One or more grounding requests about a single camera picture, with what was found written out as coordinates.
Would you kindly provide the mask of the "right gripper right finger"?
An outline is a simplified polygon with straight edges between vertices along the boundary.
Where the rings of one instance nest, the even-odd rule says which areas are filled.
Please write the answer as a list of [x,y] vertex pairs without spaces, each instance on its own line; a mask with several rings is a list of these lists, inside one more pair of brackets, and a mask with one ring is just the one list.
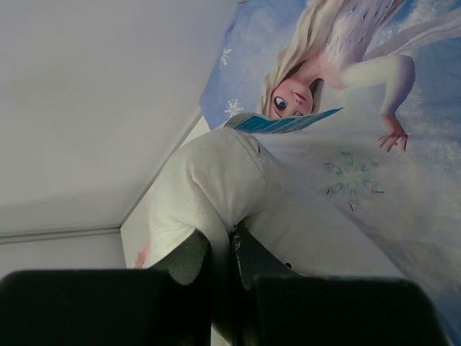
[[217,330],[232,345],[452,345],[428,296],[360,231],[240,223],[210,238]]

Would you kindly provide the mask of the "white pillow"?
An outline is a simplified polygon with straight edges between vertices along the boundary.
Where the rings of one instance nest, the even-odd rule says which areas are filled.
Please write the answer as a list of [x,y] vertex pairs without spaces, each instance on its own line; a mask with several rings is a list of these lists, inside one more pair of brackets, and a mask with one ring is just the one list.
[[210,242],[215,272],[222,278],[230,234],[240,222],[301,275],[401,275],[357,226],[303,187],[253,136],[229,128],[185,144],[161,170],[148,210],[151,253],[144,267],[198,230]]

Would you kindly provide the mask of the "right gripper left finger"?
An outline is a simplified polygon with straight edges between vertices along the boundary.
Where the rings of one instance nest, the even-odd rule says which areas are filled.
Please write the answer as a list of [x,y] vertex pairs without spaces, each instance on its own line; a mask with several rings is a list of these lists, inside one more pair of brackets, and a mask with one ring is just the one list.
[[198,231],[147,269],[16,271],[1,280],[1,343],[208,345],[210,293]]

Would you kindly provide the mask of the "pink pillowcase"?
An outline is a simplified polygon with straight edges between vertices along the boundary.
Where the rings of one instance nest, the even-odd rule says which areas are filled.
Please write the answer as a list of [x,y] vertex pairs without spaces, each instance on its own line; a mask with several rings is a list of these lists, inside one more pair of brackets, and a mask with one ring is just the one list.
[[151,253],[151,243],[147,243],[139,252],[134,262],[135,269],[144,268],[149,254]]

